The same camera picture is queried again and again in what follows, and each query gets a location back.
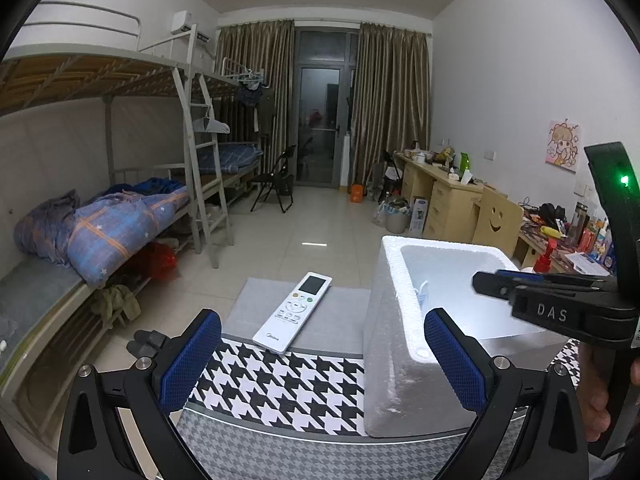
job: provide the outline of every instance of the cartoon girl poster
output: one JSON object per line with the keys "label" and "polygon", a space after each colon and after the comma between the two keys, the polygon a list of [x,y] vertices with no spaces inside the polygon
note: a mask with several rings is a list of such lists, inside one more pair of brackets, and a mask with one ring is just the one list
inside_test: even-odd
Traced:
{"label": "cartoon girl poster", "polygon": [[578,124],[565,119],[562,123],[551,121],[546,143],[546,161],[566,170],[577,171],[577,159],[582,146],[582,133]]}

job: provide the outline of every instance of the metal screw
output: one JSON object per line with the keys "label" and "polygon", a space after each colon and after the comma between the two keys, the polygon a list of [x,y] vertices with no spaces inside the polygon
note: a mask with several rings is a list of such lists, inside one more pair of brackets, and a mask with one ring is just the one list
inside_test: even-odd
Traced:
{"label": "metal screw", "polygon": [[78,375],[80,377],[87,377],[91,373],[91,365],[82,365],[78,370]]}
{"label": "metal screw", "polygon": [[151,357],[141,357],[136,361],[136,368],[138,370],[146,370],[151,366]]}
{"label": "metal screw", "polygon": [[560,363],[554,364],[554,372],[558,375],[567,375],[569,373],[566,367]]}
{"label": "metal screw", "polygon": [[511,366],[511,361],[509,361],[506,357],[498,355],[494,357],[494,365],[499,370],[506,370]]}

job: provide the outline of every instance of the hand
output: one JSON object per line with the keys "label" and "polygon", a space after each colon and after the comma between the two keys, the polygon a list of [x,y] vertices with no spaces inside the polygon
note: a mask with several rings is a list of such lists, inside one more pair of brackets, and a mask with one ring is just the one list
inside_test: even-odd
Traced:
{"label": "hand", "polygon": [[[580,361],[580,384],[576,393],[582,412],[584,433],[588,442],[595,442],[611,424],[611,417],[607,411],[609,393],[606,383],[598,375],[593,362],[593,347],[587,343],[580,343],[578,361]],[[630,373],[631,382],[640,386],[640,358],[634,361]]]}

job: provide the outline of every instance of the glass door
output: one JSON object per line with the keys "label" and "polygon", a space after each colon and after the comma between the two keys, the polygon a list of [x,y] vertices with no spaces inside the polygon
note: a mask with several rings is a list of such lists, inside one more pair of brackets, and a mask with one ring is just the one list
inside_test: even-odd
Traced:
{"label": "glass door", "polygon": [[334,184],[334,164],[342,150],[338,120],[340,68],[301,68],[296,179],[308,184]]}
{"label": "glass door", "polygon": [[342,144],[350,116],[350,63],[347,32],[299,30],[291,143],[296,183],[338,187]]}

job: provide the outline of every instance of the houndstooth fabric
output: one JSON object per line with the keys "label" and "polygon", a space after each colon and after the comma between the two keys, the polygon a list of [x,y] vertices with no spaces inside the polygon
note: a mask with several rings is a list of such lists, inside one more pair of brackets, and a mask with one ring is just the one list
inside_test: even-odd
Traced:
{"label": "houndstooth fabric", "polygon": [[[484,476],[498,478],[522,426],[514,420]],[[185,409],[180,435],[216,480],[427,480],[452,455],[462,435],[377,444],[326,442],[252,431]]]}
{"label": "houndstooth fabric", "polygon": [[274,428],[366,436],[362,359],[279,356],[223,338],[189,401]]}
{"label": "houndstooth fabric", "polygon": [[[578,342],[569,340],[553,361],[567,367],[574,386],[580,378],[577,352]],[[304,352],[276,356],[224,338],[191,395],[190,401],[204,407],[204,413],[187,407],[177,429],[216,480],[434,478],[463,435],[387,443],[370,438],[353,442],[314,438],[313,433],[365,435],[363,393],[361,359]],[[318,405],[325,415],[319,415]],[[348,412],[345,406],[355,411]],[[216,413],[249,425],[219,420]],[[345,418],[345,413],[356,413],[356,417]],[[500,476],[523,420],[520,416],[511,422],[484,480]],[[260,430],[260,425],[267,428]],[[276,434],[269,426],[298,433]]]}
{"label": "houndstooth fabric", "polygon": [[580,382],[580,365],[578,363],[579,344],[580,342],[577,339],[569,339],[552,361],[552,363],[562,363],[566,366],[569,370],[569,375],[571,375],[571,380],[574,383],[574,388],[576,388]]}

